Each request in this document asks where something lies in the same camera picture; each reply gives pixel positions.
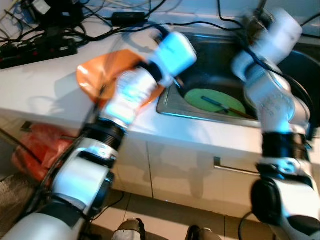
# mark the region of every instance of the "cabinet handle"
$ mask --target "cabinet handle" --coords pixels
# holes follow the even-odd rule
[[[213,167],[215,169],[221,169],[229,172],[235,172],[239,174],[246,174],[246,175],[251,175],[251,176],[260,176],[258,172],[255,171],[247,171],[247,170],[242,170],[234,167],[228,167],[228,166],[222,166],[221,165],[221,158],[220,157],[213,157]]]

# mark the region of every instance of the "wall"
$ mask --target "wall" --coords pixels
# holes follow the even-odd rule
[[[146,2],[146,0],[111,0],[118,1],[124,4],[139,4]],[[179,6],[170,13],[167,10],[172,9],[179,2]],[[246,11],[254,9],[258,6],[260,0],[220,0],[221,12],[224,17],[234,18],[243,15]],[[11,0],[0,0],[0,13],[6,9]],[[103,0],[90,0],[88,5],[101,6]],[[152,7],[160,3],[160,0],[151,0]],[[99,13],[103,16],[109,17],[114,11],[131,11],[131,9],[124,9],[115,4],[107,2],[104,4],[105,8]],[[284,8],[291,14],[299,23],[304,22],[309,17],[320,12],[320,0],[268,0],[266,9],[272,10],[274,8]],[[212,23],[221,24],[225,27],[232,27],[232,24],[221,22],[218,19],[217,1],[216,0],[167,0],[166,3],[154,13],[150,20],[158,22],[175,22],[183,23],[188,21],[210,21]],[[6,17],[1,21],[0,28],[6,30],[11,36],[19,32],[17,21],[12,20],[11,17]],[[314,34],[320,36],[320,18],[315,19],[303,28],[304,33]]]

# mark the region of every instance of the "power adapter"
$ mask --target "power adapter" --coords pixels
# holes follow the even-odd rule
[[[114,12],[111,16],[113,27],[129,27],[147,22],[144,12]]]

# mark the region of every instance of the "sticker label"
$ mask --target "sticker label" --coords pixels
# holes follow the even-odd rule
[[[35,0],[33,1],[32,5],[42,15],[45,15],[51,9],[51,7],[45,2],[45,0]]]

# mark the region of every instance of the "red bag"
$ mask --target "red bag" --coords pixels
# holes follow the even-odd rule
[[[46,176],[48,169],[58,157],[72,143],[71,140],[61,139],[68,135],[65,131],[52,125],[33,124],[31,132],[24,135],[21,142],[29,148],[41,161],[18,146],[12,155],[13,164],[23,173],[32,176],[41,182]]]

